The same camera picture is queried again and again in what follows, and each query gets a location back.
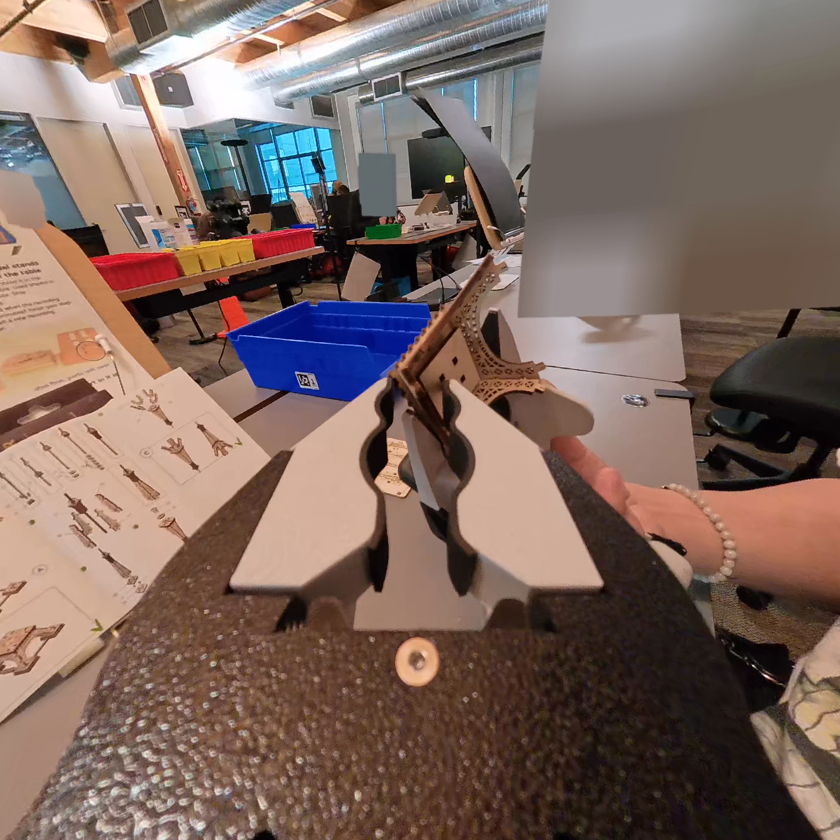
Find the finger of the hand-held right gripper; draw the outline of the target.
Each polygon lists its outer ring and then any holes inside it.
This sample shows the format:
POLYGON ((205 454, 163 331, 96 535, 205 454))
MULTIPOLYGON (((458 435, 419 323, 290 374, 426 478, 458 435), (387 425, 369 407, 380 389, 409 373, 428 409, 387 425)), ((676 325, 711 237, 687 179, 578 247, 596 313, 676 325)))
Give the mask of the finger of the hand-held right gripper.
POLYGON ((420 501, 433 511, 453 511, 459 478, 450 467, 443 446, 413 409, 405 409, 402 422, 407 457, 420 501))
MULTIPOLYGON (((482 323, 482 336, 493 352, 506 362, 520 362, 516 340, 504 314, 490 308, 482 323)), ((592 431, 591 410, 544 380, 542 392, 513 392, 490 406, 542 450, 558 437, 582 437, 592 431)))

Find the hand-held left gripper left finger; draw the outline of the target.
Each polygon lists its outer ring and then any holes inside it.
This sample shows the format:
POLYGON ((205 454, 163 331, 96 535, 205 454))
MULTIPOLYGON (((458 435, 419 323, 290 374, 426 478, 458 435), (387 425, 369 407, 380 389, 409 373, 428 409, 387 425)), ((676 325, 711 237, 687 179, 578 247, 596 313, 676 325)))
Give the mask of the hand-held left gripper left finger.
POLYGON ((385 499, 392 380, 382 378, 291 450, 229 580, 235 592, 356 601, 381 592, 389 562, 385 499))

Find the wooden tower model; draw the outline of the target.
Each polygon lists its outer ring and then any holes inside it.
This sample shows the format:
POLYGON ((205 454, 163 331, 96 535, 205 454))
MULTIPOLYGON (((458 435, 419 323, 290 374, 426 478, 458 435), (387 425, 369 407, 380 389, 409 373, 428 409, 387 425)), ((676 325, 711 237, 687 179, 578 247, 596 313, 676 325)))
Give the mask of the wooden tower model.
POLYGON ((480 328, 480 306, 499 280, 490 256, 430 318, 389 375, 415 417, 448 455, 451 433, 445 418, 447 382, 457 382, 491 405, 511 393, 541 393, 544 364, 509 362, 493 351, 480 328))

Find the person's right forearm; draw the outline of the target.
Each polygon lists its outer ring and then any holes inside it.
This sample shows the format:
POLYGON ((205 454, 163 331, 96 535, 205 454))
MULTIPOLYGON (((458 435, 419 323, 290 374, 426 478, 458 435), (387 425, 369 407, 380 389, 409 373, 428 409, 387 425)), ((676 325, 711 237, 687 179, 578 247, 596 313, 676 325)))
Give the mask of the person's right forearm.
POLYGON ((727 570, 726 578, 750 589, 838 607, 838 479, 706 490, 693 500, 719 531, 719 575, 727 570))

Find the white office desk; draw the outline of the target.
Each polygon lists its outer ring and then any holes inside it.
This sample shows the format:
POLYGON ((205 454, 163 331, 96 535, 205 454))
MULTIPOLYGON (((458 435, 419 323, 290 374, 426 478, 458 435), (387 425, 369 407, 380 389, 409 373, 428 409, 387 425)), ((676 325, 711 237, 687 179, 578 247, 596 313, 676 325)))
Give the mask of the white office desk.
POLYGON ((643 315, 643 338, 604 344, 585 343, 582 339, 587 326, 577 317, 519 317, 521 261, 519 256, 505 255, 500 281, 488 293, 482 309, 485 312, 497 308, 504 314, 521 360, 664 382, 682 382, 686 378, 676 314, 643 315))

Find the assembly instruction booklet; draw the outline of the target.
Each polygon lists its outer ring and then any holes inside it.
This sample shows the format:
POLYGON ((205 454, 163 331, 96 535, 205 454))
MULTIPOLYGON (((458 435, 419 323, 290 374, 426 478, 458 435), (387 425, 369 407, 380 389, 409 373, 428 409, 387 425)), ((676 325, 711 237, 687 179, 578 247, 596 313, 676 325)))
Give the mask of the assembly instruction booklet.
POLYGON ((181 370, 3 450, 1 719, 94 654, 267 463, 181 370))

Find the white paper board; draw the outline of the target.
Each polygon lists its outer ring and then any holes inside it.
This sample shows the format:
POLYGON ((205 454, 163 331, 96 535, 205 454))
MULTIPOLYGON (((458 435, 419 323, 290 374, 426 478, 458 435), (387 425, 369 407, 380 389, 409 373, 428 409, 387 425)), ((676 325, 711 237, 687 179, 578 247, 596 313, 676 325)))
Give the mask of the white paper board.
POLYGON ((365 301, 373 291, 381 272, 381 264, 357 252, 347 269, 341 296, 346 301, 365 301))

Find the orange chair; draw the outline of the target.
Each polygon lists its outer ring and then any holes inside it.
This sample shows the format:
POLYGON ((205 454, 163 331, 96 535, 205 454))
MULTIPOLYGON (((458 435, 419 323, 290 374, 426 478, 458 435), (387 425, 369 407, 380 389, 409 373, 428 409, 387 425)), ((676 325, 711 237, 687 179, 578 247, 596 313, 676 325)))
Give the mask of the orange chair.
POLYGON ((250 324, 248 315, 243 310, 237 297, 226 297, 217 303, 223 320, 223 328, 216 333, 218 340, 225 340, 231 331, 250 324))

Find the long wooden table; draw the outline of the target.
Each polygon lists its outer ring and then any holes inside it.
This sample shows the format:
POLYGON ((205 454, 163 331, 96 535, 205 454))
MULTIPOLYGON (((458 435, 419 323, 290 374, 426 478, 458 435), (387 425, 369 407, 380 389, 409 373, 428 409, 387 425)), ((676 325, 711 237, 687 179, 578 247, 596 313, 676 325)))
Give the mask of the long wooden table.
POLYGON ((313 246, 291 253, 275 255, 265 259, 256 259, 243 264, 212 269, 192 276, 179 276, 154 284, 116 291, 117 298, 123 302, 159 295, 173 295, 175 290, 202 286, 202 289, 182 294, 178 303, 171 301, 171 306, 164 315, 187 312, 197 331, 197 337, 189 340, 191 345, 201 345, 217 341, 217 335, 205 335, 193 310, 226 298, 236 298, 238 294, 262 287, 275 287, 283 307, 293 306, 292 286, 299 286, 308 273, 308 260, 324 254, 324 248, 313 246))

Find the tan wooden board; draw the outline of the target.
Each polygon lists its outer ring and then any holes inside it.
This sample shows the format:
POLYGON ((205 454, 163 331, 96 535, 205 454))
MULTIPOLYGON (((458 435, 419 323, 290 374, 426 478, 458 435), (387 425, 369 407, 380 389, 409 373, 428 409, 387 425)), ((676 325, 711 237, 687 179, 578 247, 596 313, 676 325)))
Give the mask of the tan wooden board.
POLYGON ((127 354, 154 379, 169 373, 171 366, 81 248, 56 227, 35 232, 127 354))

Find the black monitor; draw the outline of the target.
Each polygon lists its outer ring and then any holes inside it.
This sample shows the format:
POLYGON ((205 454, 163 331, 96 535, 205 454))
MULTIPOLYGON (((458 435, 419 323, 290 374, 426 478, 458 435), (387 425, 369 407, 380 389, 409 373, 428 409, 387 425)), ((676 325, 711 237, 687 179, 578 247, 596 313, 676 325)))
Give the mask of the black monitor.
POLYGON ((421 137, 406 142, 412 197, 445 193, 450 202, 466 195, 466 159, 448 136, 421 137))

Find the large red plastic bin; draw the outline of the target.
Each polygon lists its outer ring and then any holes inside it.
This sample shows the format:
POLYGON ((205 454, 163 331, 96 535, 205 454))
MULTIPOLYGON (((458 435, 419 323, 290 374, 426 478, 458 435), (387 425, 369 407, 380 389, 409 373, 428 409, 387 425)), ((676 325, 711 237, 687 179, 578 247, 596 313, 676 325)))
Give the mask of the large red plastic bin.
POLYGON ((113 291, 152 286, 182 276, 178 259, 170 251, 104 255, 90 258, 113 291))

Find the printed instruction sheet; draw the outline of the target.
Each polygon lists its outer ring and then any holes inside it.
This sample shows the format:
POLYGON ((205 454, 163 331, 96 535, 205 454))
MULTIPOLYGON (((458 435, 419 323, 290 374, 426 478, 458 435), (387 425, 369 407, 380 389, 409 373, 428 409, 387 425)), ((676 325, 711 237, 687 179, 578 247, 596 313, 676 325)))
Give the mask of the printed instruction sheet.
POLYGON ((105 321, 36 232, 3 220, 1 408, 76 381, 123 396, 132 372, 105 321))

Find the black floor lamp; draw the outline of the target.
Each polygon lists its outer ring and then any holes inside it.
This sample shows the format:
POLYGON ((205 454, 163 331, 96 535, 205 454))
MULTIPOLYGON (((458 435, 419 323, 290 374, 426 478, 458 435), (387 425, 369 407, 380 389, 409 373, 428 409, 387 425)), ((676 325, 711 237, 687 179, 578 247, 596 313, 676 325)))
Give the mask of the black floor lamp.
POLYGON ((242 153, 240 151, 242 148, 244 148, 244 147, 246 147, 246 145, 248 145, 248 141, 237 137, 237 138, 230 138, 230 139, 221 140, 221 144, 225 148, 227 148, 229 151, 232 151, 235 154, 235 159, 236 159, 236 162, 238 164, 240 174, 242 176, 243 184, 245 185, 245 190, 250 195, 251 194, 251 189, 250 189, 248 174, 247 174, 247 170, 246 170, 246 167, 245 167, 245 163, 243 161, 242 153))

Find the wooden post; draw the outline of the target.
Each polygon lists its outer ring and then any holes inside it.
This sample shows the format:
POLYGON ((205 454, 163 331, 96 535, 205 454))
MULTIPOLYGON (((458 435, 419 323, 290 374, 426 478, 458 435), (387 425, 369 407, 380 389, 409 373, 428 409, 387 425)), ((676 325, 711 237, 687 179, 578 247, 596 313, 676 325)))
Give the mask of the wooden post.
POLYGON ((129 79, 139 97, 141 108, 150 126, 164 168, 175 191, 175 204, 177 206, 187 207, 193 197, 191 187, 186 179, 181 159, 176 151, 172 134, 165 120, 154 82, 148 75, 129 74, 129 79))

